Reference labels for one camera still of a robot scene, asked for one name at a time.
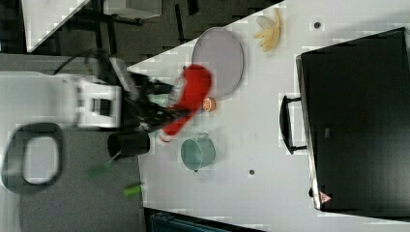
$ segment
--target yellow banana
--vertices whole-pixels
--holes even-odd
[[[262,39],[262,42],[260,45],[262,46],[262,50],[264,52],[267,52],[273,49],[279,41],[281,20],[280,20],[280,14],[279,14],[278,8],[275,8],[275,19],[276,19],[275,25],[272,25],[269,28],[262,28],[262,31],[256,33],[253,36],[256,39]]]

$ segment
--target black mug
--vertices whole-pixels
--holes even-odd
[[[147,154],[150,147],[150,136],[146,131],[113,133],[107,141],[107,149],[111,157],[121,151],[115,160]]]

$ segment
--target round plate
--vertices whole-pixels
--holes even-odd
[[[224,28],[211,28],[196,42],[192,62],[207,68],[214,83],[209,96],[222,98],[235,91],[244,69],[244,52],[238,39]]]

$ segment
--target grey floor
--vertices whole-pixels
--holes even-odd
[[[119,58],[130,63],[138,63],[181,44],[174,6],[179,4],[184,39],[192,40],[204,31],[217,26],[225,26],[242,17],[267,8],[269,0],[207,0],[198,1],[199,12],[189,15],[187,0],[163,0],[162,15],[143,20],[142,26],[115,24]],[[91,32],[62,31],[60,47],[63,55],[80,53],[87,47],[95,46]],[[107,34],[102,33],[107,45]]]
[[[52,73],[67,57],[0,54],[0,71]],[[85,73],[76,59],[62,73]],[[66,130],[65,168],[58,182],[35,195],[21,195],[18,211],[22,232],[142,232],[141,195],[126,198],[123,187],[139,184],[136,158],[120,159],[99,179],[88,168],[109,159],[109,132]]]

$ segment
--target table surface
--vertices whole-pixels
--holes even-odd
[[[278,47],[264,53],[253,35],[259,15],[282,17]],[[279,132],[280,101],[299,96],[295,58],[299,54],[397,27],[410,26],[410,2],[288,0],[225,28],[241,41],[245,53],[243,82],[218,101],[218,109],[196,116],[166,147],[155,145],[139,157],[144,207],[236,224],[263,231],[407,231],[398,221],[318,212],[310,188],[307,151],[291,156]],[[313,28],[319,21],[322,27]],[[172,83],[190,63],[195,41],[129,67],[129,71]],[[295,145],[304,145],[302,110],[292,103]],[[189,171],[179,148],[206,131],[213,140],[215,164]],[[394,225],[375,226],[388,223]]]
[[[27,52],[32,52],[90,0],[21,0]]]

